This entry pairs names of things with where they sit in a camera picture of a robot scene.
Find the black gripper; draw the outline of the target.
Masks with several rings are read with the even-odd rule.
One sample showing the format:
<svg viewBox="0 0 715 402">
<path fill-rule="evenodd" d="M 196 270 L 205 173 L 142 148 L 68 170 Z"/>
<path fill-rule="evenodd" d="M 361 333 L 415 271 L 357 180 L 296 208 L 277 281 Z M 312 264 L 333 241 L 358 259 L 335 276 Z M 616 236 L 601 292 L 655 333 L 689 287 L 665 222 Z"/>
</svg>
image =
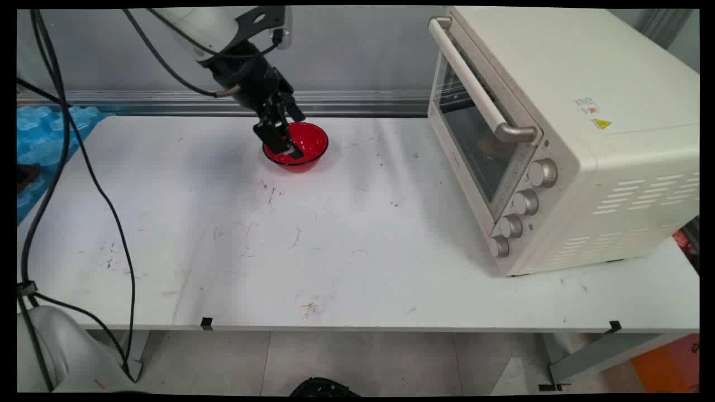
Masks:
<svg viewBox="0 0 715 402">
<path fill-rule="evenodd" d="M 225 90 L 239 87 L 231 97 L 257 114 L 259 122 L 253 125 L 253 132 L 263 145 L 275 155 L 288 155 L 293 160 L 302 158 L 303 152 L 289 133 L 285 115 L 294 122 L 303 122 L 306 117 L 288 80 L 250 42 L 236 42 L 223 51 L 240 58 L 212 56 L 199 65 L 208 69 Z"/>
</svg>

